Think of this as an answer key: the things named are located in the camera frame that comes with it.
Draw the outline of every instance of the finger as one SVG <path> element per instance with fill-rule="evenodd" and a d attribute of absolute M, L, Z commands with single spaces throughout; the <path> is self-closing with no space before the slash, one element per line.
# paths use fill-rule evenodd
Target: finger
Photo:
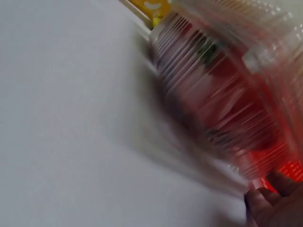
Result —
<path fill-rule="evenodd" d="M 272 205 L 275 206 L 280 199 L 282 198 L 281 195 L 278 193 L 274 193 L 267 188 L 258 188 L 258 191 L 264 196 L 264 198 Z"/>
<path fill-rule="evenodd" d="M 271 172 L 266 179 L 281 196 L 291 195 L 299 186 L 289 177 L 280 172 Z"/>
<path fill-rule="evenodd" d="M 257 225 L 261 225 L 272 205 L 258 190 L 249 190 L 245 195 L 245 202 Z"/>

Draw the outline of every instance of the clear plastic container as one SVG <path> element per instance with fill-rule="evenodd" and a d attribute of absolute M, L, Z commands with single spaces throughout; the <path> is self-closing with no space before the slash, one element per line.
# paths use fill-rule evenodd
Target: clear plastic container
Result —
<path fill-rule="evenodd" d="M 151 33 L 162 98 L 248 179 L 303 155 L 302 26 L 253 0 L 173 0 Z"/>

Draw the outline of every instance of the white table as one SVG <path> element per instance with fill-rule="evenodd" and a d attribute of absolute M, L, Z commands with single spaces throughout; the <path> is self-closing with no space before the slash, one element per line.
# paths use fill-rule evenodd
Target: white table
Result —
<path fill-rule="evenodd" d="M 154 149 L 138 124 L 148 119 L 140 80 L 150 72 L 124 10 L 100 0 L 0 3 L 1 227 L 245 222 L 241 194 L 144 155 Z"/>

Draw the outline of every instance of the hand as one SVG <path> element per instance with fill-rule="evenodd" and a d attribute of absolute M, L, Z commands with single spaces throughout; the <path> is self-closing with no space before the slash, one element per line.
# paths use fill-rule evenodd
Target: hand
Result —
<path fill-rule="evenodd" d="M 303 227 L 303 182 L 294 182 L 281 173 L 267 180 L 277 193 L 266 188 L 249 190 L 244 198 L 258 227 Z"/>

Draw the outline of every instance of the yellow object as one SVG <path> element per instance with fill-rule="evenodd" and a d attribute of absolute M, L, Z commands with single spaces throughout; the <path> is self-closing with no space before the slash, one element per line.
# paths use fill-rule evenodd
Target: yellow object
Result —
<path fill-rule="evenodd" d="M 160 21 L 162 21 L 163 16 L 161 16 L 160 14 L 157 14 L 156 16 L 154 16 L 154 18 L 152 19 L 152 26 L 156 27 Z"/>
<path fill-rule="evenodd" d="M 140 11 L 142 11 L 153 24 L 157 25 L 161 18 L 170 11 L 167 0 L 129 0 Z"/>

